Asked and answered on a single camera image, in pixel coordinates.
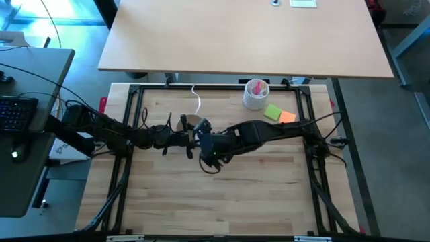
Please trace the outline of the orange sticky note pad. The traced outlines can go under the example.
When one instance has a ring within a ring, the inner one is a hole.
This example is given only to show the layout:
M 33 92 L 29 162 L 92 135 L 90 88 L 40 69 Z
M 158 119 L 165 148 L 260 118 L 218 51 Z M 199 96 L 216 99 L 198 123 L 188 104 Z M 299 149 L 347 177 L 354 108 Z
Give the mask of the orange sticky note pad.
M 295 113 L 291 113 L 291 112 L 287 112 L 287 111 L 283 111 L 281 112 L 281 114 L 279 115 L 279 119 L 278 122 L 279 123 L 291 123 L 291 122 L 295 122 L 296 121 L 296 114 Z

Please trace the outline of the black backlit keyboard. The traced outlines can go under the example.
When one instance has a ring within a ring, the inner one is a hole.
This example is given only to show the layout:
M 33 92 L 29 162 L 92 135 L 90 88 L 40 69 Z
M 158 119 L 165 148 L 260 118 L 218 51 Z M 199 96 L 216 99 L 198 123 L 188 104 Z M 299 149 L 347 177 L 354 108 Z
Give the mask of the black backlit keyboard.
M 0 132 L 27 132 L 37 105 L 35 98 L 0 96 Z

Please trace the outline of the silver frame bracket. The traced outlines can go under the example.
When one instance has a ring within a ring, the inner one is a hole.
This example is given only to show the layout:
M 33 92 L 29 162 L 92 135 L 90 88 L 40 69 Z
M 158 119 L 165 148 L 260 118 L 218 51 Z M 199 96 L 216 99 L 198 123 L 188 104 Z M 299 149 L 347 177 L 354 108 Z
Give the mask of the silver frame bracket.
M 331 237 L 294 236 L 294 242 L 333 242 Z
M 106 242 L 140 242 L 144 241 L 144 235 L 112 235 L 107 236 Z

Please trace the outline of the red storage box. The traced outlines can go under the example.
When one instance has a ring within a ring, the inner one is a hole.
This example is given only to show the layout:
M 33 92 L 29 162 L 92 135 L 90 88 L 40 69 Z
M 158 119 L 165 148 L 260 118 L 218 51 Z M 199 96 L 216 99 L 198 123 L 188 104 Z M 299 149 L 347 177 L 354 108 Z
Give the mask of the red storage box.
M 364 0 L 370 15 L 385 14 L 385 10 L 380 0 Z

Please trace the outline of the grey metal table frame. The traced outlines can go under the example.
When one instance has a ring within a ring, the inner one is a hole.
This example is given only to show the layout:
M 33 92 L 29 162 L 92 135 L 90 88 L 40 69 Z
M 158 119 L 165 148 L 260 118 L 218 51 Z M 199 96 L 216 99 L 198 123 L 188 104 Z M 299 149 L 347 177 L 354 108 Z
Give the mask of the grey metal table frame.
M 400 86 L 403 88 L 412 87 L 412 81 L 409 78 L 406 67 L 402 62 L 402 57 L 416 44 L 423 40 L 427 31 L 430 30 L 430 15 L 428 15 L 408 36 L 406 36 L 400 44 L 395 48 L 390 49 L 390 56 L 396 67 L 398 76 L 400 77 Z M 423 119 L 430 129 L 430 104 L 425 98 L 422 91 L 413 91 L 413 95 Z

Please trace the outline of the round wooden lamp base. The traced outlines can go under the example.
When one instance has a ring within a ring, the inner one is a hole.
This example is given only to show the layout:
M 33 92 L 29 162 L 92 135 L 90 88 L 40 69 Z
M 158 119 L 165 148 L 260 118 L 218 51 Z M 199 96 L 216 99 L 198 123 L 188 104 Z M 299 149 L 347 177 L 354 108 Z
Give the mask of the round wooden lamp base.
M 195 114 L 181 114 L 179 121 L 177 122 L 176 131 L 185 131 L 194 141 L 200 141 L 200 138 L 197 135 L 189 134 L 187 132 L 188 128 L 194 127 L 200 120 L 201 118 Z

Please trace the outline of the white desk plate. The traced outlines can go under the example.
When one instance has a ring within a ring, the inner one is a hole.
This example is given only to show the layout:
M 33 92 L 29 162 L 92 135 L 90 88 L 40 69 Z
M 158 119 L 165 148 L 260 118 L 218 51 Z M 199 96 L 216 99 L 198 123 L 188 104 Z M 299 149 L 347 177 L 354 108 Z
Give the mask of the white desk plate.
M 290 0 L 291 7 L 317 8 L 316 0 Z

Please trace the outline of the black desk support beam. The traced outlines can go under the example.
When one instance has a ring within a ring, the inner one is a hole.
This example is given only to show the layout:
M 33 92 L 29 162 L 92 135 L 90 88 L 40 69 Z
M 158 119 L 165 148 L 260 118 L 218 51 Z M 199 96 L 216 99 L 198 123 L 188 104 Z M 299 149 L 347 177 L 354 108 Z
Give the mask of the black desk support beam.
M 52 115 L 49 115 L 46 121 L 44 132 L 55 134 L 56 138 L 88 157 L 91 157 L 95 150 L 95 144 L 91 138 L 84 138 L 78 132 L 67 130 L 62 122 Z

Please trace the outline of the green sticky note pad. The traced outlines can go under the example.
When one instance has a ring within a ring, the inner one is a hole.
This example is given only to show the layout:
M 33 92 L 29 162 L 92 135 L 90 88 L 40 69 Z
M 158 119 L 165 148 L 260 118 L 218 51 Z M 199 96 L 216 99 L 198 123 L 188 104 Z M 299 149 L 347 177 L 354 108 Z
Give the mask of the green sticky note pad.
M 281 108 L 279 108 L 273 104 L 268 104 L 263 115 L 266 118 L 269 118 L 270 120 L 278 121 L 281 113 L 282 113 Z

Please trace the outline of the grey desk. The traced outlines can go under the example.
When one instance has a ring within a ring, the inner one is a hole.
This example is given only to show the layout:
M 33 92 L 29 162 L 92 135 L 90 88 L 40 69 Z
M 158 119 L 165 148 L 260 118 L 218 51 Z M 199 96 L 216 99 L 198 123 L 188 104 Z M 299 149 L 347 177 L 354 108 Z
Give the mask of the grey desk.
M 73 49 L 0 47 L 0 71 L 14 82 L 0 84 L 0 96 L 18 96 L 38 100 L 37 110 L 26 134 L 0 132 L 0 217 L 23 217 L 32 201 L 38 181 L 56 137 L 44 132 L 70 65 Z M 28 158 L 13 163 L 10 148 L 25 143 Z

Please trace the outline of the white textured pen cup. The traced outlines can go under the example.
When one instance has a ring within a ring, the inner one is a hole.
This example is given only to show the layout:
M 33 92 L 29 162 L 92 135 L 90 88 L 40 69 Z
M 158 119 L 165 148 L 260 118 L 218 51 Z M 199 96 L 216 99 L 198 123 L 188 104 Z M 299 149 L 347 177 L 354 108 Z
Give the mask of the white textured pen cup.
M 245 85 L 243 92 L 243 105 L 250 110 L 260 110 L 265 106 L 265 102 L 269 95 L 269 84 L 264 81 L 264 92 L 263 95 L 254 95 L 254 89 L 256 83 L 262 79 L 251 79 Z

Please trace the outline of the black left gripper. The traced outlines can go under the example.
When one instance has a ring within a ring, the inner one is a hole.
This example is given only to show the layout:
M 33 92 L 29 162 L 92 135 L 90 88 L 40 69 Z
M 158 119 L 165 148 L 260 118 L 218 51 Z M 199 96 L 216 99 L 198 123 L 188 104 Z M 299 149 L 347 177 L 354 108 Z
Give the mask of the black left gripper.
M 185 114 L 180 115 L 179 124 L 182 126 L 182 130 L 173 131 L 170 114 L 165 125 L 153 126 L 153 147 L 162 149 L 163 155 L 167 154 L 169 147 L 185 147 L 187 158 L 193 159 L 192 149 L 200 147 L 200 141 L 194 140 L 193 137 L 198 129 L 187 121 Z

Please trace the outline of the black computer mouse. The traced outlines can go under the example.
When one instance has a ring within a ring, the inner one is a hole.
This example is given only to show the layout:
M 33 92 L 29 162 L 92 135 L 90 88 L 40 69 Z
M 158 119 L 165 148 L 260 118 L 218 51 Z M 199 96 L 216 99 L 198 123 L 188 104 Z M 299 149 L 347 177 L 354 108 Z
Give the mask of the black computer mouse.
M 23 163 L 28 158 L 29 148 L 25 143 L 13 143 L 10 148 L 11 161 Z

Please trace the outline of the white box with logo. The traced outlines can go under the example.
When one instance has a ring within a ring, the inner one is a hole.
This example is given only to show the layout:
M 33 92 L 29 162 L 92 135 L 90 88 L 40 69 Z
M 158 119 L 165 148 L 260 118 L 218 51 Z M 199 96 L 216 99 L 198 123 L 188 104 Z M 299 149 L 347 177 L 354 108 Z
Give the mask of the white box with logo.
M 68 163 L 73 161 L 88 160 L 89 157 L 76 150 L 71 145 L 68 145 L 56 138 L 50 150 L 49 158 L 60 161 L 61 163 Z

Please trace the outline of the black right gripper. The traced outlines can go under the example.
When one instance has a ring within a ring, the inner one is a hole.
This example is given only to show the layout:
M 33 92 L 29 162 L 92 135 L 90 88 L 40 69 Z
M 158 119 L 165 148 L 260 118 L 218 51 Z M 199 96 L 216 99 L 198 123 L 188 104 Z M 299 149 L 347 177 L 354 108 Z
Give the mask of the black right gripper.
M 199 161 L 208 167 L 222 167 L 232 159 L 232 131 L 206 132 L 194 130 L 200 145 Z

